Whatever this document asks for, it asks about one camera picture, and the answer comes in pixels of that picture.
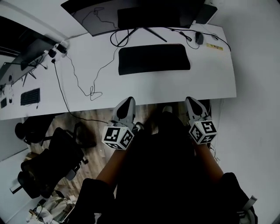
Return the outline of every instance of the black sleeve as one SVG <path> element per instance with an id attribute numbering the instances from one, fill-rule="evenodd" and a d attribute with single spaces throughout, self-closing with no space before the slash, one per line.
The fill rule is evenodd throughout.
<path id="1" fill-rule="evenodd" d="M 69 224 L 95 223 L 94 213 L 102 213 L 97 223 L 108 223 L 112 218 L 114 194 L 107 183 L 85 179 L 75 208 L 69 216 Z"/>
<path id="2" fill-rule="evenodd" d="M 220 192 L 220 201 L 226 210 L 226 216 L 235 217 L 239 223 L 238 213 L 242 211 L 244 205 L 248 202 L 249 198 L 240 188 L 236 176 L 233 173 L 225 173 L 220 180 L 218 191 Z M 255 215 L 255 223 L 258 223 L 258 218 Z"/>

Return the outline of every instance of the fiducial marker cube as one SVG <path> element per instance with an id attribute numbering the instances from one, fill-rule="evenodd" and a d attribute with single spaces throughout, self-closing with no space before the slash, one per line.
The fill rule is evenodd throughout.
<path id="1" fill-rule="evenodd" d="M 217 135 L 212 121 L 195 121 L 189 131 L 197 144 L 210 143 Z"/>
<path id="2" fill-rule="evenodd" d="M 105 126 L 102 142 L 113 149 L 126 150 L 134 135 L 128 127 Z"/>

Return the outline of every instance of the office chair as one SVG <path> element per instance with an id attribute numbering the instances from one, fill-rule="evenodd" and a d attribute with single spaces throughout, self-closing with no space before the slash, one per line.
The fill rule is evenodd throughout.
<path id="1" fill-rule="evenodd" d="M 50 140 L 46 133 L 53 119 L 59 114 L 40 115 L 29 117 L 24 123 L 18 123 L 14 129 L 16 136 L 30 145 L 31 143 L 40 143 Z"/>
<path id="2" fill-rule="evenodd" d="M 21 164 L 22 171 L 18 174 L 17 180 L 21 185 L 20 188 L 23 188 L 31 198 L 40 195 L 49 198 L 63 177 L 72 180 L 81 162 L 88 163 L 83 159 L 81 147 L 94 147 L 96 143 L 87 146 L 76 143 L 77 128 L 80 125 L 81 123 L 75 125 L 73 137 L 65 130 L 56 128 L 49 149 Z"/>

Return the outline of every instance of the wooden floor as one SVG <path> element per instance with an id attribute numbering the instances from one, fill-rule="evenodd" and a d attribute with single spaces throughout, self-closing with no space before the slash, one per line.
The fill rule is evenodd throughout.
<path id="1" fill-rule="evenodd" d="M 157 133 L 158 129 L 154 121 L 166 105 L 167 104 L 151 104 L 137 106 L 134 123 L 139 121 L 144 124 L 145 128 L 149 130 L 151 134 Z M 173 113 L 186 125 L 188 120 L 184 102 L 169 103 L 168 105 L 173 107 Z M 73 114 L 85 119 L 97 119 L 108 122 L 112 116 L 112 110 L 112 108 L 108 108 L 74 112 Z M 57 116 L 50 125 L 46 136 L 52 136 L 57 127 L 73 132 L 75 124 L 79 121 L 81 121 L 83 125 L 78 130 L 78 141 L 87 144 L 95 141 L 97 145 L 94 148 L 83 149 L 85 158 L 88 159 L 89 163 L 81 165 L 76 177 L 72 181 L 63 178 L 58 184 L 59 186 L 67 186 L 70 189 L 69 194 L 74 194 L 75 196 L 78 196 L 83 180 L 85 178 L 96 178 L 114 151 L 101 142 L 103 128 L 106 125 L 105 123 L 76 119 L 70 113 Z M 32 144 L 31 151 L 40 154 L 44 149 L 48 148 L 48 146 L 49 141 L 45 141 L 42 147 L 39 144 Z"/>

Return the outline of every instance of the white desk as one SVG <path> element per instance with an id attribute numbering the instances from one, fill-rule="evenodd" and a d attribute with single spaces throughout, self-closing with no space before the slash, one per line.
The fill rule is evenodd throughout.
<path id="1" fill-rule="evenodd" d="M 221 27 L 212 25 L 205 25 L 205 27 L 226 41 Z M 85 97 L 77 86 L 70 60 L 62 58 L 56 63 L 56 68 L 70 111 L 112 108 L 129 96 L 135 98 L 137 105 L 179 102 L 184 101 L 186 96 L 199 100 L 236 97 L 231 54 L 225 43 L 215 41 L 211 36 L 205 35 L 204 45 L 194 50 L 188 47 L 186 39 L 179 33 L 165 28 L 152 29 L 164 37 L 167 43 L 181 43 L 185 46 L 191 69 L 120 76 L 118 49 L 115 60 L 100 71 L 95 82 L 96 91 L 103 92 L 103 95 L 90 101 L 89 97 Z M 192 26 L 192 29 L 208 33 L 198 24 Z M 194 32 L 185 31 L 184 33 L 194 39 Z M 126 34 L 126 31 L 118 32 L 118 40 L 120 41 Z M 93 38 L 90 34 L 85 34 L 69 41 L 68 56 L 75 66 L 79 85 L 86 94 L 90 92 L 90 86 L 93 84 L 97 71 L 113 58 L 116 47 L 111 45 L 110 35 L 111 33 Z M 206 42 L 221 46 L 224 50 L 208 48 Z M 164 42 L 144 29 L 139 29 L 130 37 L 127 47 L 153 44 L 164 44 Z M 196 47 L 194 40 L 190 45 Z M 1 120 L 67 112 L 50 57 L 47 56 L 42 64 L 47 65 L 48 70 L 39 66 L 33 72 L 37 79 L 28 76 L 24 87 L 21 80 L 12 88 L 6 86 L 5 96 L 2 95 L 1 100 L 7 97 L 8 103 L 5 108 L 0 109 Z M 38 109 L 36 109 L 37 104 L 20 106 L 21 94 L 35 88 L 41 89 L 41 102 Z"/>

